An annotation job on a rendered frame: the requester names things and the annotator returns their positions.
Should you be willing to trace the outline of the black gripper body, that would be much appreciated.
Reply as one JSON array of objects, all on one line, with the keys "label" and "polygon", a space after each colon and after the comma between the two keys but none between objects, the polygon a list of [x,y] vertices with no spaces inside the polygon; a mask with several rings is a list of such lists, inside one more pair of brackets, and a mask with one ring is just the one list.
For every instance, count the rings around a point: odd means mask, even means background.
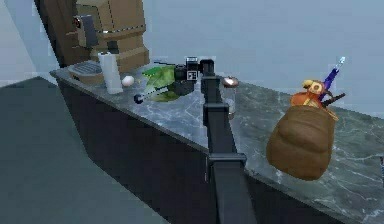
[{"label": "black gripper body", "polygon": [[176,65],[174,68],[174,82],[170,90],[178,96],[185,96],[194,91],[196,73],[189,72],[185,65]]}]

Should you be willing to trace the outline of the white paper towel roll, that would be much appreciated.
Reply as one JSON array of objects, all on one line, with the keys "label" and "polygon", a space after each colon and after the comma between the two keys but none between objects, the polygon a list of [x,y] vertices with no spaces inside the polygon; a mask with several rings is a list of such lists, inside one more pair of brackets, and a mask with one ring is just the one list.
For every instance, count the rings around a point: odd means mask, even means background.
[{"label": "white paper towel roll", "polygon": [[102,69],[107,92],[109,94],[121,93],[123,88],[115,55],[110,52],[100,52],[98,54],[98,59]]}]

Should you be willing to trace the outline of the glass shaker with copper lid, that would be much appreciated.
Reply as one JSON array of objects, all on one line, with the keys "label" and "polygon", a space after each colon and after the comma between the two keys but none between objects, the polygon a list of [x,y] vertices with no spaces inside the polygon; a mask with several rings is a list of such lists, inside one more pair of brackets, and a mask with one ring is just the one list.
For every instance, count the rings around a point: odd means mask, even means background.
[{"label": "glass shaker with copper lid", "polygon": [[222,99],[229,105],[228,117],[233,119],[236,112],[236,90],[239,81],[236,77],[227,76],[222,79]]}]

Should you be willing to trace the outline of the brown coffee machine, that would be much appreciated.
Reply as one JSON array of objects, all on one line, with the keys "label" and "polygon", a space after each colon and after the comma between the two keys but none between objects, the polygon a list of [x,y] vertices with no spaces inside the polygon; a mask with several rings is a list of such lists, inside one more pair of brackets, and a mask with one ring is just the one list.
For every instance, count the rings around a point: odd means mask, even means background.
[{"label": "brown coffee machine", "polygon": [[60,67],[101,52],[115,55],[121,73],[149,63],[143,0],[33,0]]}]

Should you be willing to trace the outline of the dark counter with marble top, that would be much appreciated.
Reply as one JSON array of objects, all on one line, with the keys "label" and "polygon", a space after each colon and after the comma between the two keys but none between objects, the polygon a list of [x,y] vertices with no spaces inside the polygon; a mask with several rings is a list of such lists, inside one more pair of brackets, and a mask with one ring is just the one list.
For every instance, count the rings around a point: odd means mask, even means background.
[{"label": "dark counter with marble top", "polygon": [[[136,83],[110,95],[86,85],[68,69],[53,72],[89,158],[170,224],[216,224],[205,180],[207,131],[199,91],[168,103],[133,101]],[[236,96],[231,122],[247,156],[249,192],[230,210],[253,211],[256,224],[384,224],[384,120],[338,109],[335,145],[327,172],[301,181],[270,166],[265,146],[289,105],[288,95],[248,83]]]}]

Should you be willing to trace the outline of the orange yellow utensil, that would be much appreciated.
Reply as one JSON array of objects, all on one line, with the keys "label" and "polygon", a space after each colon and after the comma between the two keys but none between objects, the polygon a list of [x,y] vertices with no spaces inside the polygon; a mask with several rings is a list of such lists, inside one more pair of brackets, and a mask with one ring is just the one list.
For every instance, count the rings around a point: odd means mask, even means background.
[{"label": "orange yellow utensil", "polygon": [[319,80],[304,80],[302,87],[304,92],[297,92],[290,98],[291,106],[312,106],[319,109],[325,109],[322,106],[322,100],[320,97],[325,94],[331,97],[334,95],[325,89],[324,83]]}]

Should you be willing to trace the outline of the blue purple utensil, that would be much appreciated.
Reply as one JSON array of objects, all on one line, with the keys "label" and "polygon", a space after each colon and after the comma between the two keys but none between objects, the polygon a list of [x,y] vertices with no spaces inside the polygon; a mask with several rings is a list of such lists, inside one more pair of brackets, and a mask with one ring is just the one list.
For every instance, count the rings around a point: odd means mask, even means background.
[{"label": "blue purple utensil", "polygon": [[344,56],[342,56],[339,61],[335,64],[335,66],[333,67],[333,69],[331,70],[331,72],[328,74],[328,76],[325,78],[324,80],[324,86],[325,86],[325,89],[326,90],[329,90],[331,85],[332,85],[332,82],[334,81],[334,79],[336,78],[336,76],[338,75],[339,71],[340,71],[340,68],[344,65],[345,63],[345,60],[346,58]]}]

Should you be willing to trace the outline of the dark brown stick utensil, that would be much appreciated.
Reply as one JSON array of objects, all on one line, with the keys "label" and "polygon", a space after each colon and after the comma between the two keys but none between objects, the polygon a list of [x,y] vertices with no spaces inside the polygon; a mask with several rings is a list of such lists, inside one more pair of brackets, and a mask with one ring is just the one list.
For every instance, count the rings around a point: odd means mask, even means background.
[{"label": "dark brown stick utensil", "polygon": [[342,93],[342,94],[340,94],[340,95],[331,97],[330,99],[323,101],[323,102],[322,102],[322,106],[323,106],[324,108],[326,108],[327,106],[331,105],[332,103],[336,102],[337,100],[340,100],[341,98],[343,98],[343,97],[345,97],[345,96],[346,96],[346,93]]}]

